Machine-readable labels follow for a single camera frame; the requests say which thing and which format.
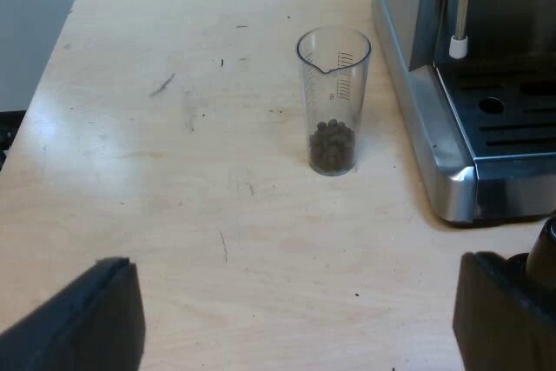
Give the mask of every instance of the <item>drip tray grate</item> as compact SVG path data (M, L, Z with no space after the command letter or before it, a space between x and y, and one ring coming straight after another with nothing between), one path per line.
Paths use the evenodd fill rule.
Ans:
M556 153L556 62L437 67L475 159Z

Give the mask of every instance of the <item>measuring cup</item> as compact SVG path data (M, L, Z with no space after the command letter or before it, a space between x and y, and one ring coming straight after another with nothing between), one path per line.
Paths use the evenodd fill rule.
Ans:
M297 43L309 165L339 176L355 165L371 43L357 30L326 26Z

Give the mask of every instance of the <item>espresso machine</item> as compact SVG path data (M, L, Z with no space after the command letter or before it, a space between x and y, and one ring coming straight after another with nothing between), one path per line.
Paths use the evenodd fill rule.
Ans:
M556 209L556 0L373 0L434 211L449 222Z

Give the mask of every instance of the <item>light wood tabletop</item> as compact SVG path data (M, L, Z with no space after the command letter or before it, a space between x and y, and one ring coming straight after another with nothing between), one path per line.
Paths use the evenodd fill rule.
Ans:
M371 0L76 0L0 174L0 331L95 260L137 263L142 370L460 370L455 229L427 202ZM373 43L355 169L307 163L295 42Z

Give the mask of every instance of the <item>black object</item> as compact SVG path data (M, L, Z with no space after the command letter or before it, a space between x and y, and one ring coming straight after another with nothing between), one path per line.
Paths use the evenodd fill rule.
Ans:
M555 223L546 223L531 254L463 255L453 331L467 370L556 369L556 294L540 281L551 283L554 273L542 260L556 248L547 236Z
M0 112L0 151L7 150L16 138L25 111Z
M0 335L0 369L135 371L144 338L136 265L105 259Z

